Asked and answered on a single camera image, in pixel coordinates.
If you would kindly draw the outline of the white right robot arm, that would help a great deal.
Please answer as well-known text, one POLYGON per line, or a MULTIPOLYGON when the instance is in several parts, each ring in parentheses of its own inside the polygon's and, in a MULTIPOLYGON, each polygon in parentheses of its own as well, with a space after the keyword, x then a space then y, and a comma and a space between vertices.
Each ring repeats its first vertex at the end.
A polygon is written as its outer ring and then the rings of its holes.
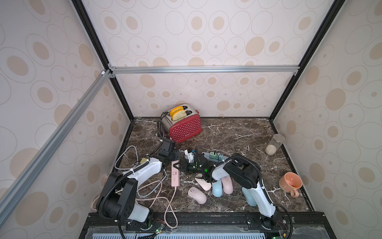
POLYGON ((241 154, 234 153, 216 165, 207 160, 203 154, 198 154, 193 162, 187 159, 181 160, 175 163, 174 168, 182 172, 199 173, 207 183, 216 183, 229 176, 247 190, 249 198, 257 203, 263 218, 276 221, 278 219, 276 215, 280 213, 280 209, 283 209, 288 216, 290 215, 284 206, 275 204, 271 200, 263 181, 260 165, 241 154))

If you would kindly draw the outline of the pink power strip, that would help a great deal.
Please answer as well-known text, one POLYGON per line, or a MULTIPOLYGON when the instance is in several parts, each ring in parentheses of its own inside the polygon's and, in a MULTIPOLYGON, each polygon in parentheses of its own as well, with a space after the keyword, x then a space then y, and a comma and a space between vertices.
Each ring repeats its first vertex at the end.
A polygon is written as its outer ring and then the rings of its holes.
POLYGON ((173 161, 171 165, 171 186, 176 188, 180 185, 179 161, 173 161))

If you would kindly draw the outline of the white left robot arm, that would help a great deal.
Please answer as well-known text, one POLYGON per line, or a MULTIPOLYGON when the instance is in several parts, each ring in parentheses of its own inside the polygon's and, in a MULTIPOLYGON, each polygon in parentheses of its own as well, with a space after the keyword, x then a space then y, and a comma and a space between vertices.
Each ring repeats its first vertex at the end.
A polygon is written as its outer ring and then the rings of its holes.
POLYGON ((180 154, 175 152, 175 144, 175 141, 165 138, 154 156, 148 156, 143 163, 122 173, 111 173, 96 205, 99 216, 119 223, 136 221, 150 226, 152 211, 136 203, 138 187, 180 159, 180 154))

